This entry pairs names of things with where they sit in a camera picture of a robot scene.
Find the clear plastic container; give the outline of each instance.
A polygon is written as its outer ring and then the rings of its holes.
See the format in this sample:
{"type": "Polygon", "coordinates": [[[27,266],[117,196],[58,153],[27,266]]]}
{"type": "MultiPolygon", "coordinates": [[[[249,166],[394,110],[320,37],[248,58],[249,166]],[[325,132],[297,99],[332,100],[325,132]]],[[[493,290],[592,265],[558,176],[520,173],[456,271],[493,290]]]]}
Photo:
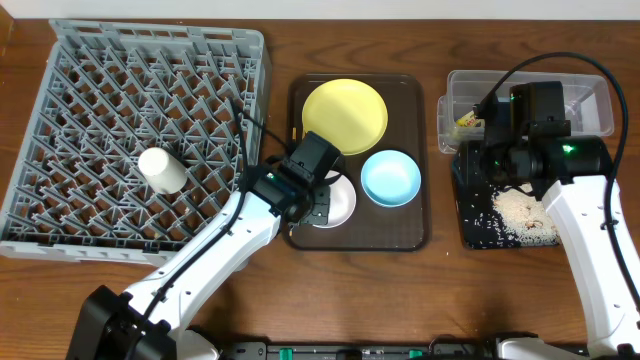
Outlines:
{"type": "MultiPolygon", "coordinates": [[[[506,71],[454,70],[447,80],[447,94],[438,100],[438,147],[454,154],[466,140],[482,140],[483,128],[465,128],[456,120],[472,110],[506,71]]],[[[572,135],[613,134],[613,111],[607,81],[598,75],[536,73],[519,71],[500,86],[496,95],[508,101],[509,88],[536,81],[560,81],[564,92],[565,117],[572,135]]]]}

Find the blue bowl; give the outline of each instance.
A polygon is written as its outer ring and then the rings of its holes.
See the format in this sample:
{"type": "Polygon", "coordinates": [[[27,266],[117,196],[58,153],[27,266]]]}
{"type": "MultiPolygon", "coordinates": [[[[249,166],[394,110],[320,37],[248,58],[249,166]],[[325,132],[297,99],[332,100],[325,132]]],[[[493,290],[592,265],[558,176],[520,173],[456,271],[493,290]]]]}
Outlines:
{"type": "Polygon", "coordinates": [[[420,190],[420,169],[408,155],[395,150],[373,154],[362,167],[362,188],[369,198],[384,207],[402,206],[420,190]]]}

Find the white plate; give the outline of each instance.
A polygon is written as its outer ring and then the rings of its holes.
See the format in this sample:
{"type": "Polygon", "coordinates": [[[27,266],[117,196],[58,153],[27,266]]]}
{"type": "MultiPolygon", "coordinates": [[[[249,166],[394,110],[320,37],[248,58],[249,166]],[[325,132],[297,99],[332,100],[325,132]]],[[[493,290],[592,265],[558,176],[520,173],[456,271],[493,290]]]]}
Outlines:
{"type": "MultiPolygon", "coordinates": [[[[331,170],[325,179],[336,175],[338,172],[331,170]]],[[[356,189],[346,176],[341,176],[336,182],[329,185],[329,189],[331,194],[327,225],[313,225],[322,229],[342,225],[356,209],[356,189]]]]}

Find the wall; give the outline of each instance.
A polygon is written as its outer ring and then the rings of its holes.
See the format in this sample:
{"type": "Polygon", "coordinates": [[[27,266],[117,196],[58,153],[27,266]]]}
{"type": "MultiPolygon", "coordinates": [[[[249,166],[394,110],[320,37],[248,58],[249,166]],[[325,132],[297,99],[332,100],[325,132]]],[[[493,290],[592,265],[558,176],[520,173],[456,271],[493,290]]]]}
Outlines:
{"type": "Polygon", "coordinates": [[[640,0],[0,0],[14,18],[640,19],[640,0]]]}

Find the white cup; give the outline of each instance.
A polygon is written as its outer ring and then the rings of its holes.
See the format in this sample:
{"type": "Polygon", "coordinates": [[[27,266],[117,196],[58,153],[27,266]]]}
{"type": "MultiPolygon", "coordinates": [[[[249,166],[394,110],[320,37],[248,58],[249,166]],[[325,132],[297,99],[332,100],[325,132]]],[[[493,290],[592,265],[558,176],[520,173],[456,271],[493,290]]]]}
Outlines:
{"type": "Polygon", "coordinates": [[[187,169],[162,148],[149,148],[140,154],[138,168],[153,191],[173,194],[187,183],[187,169]]]}

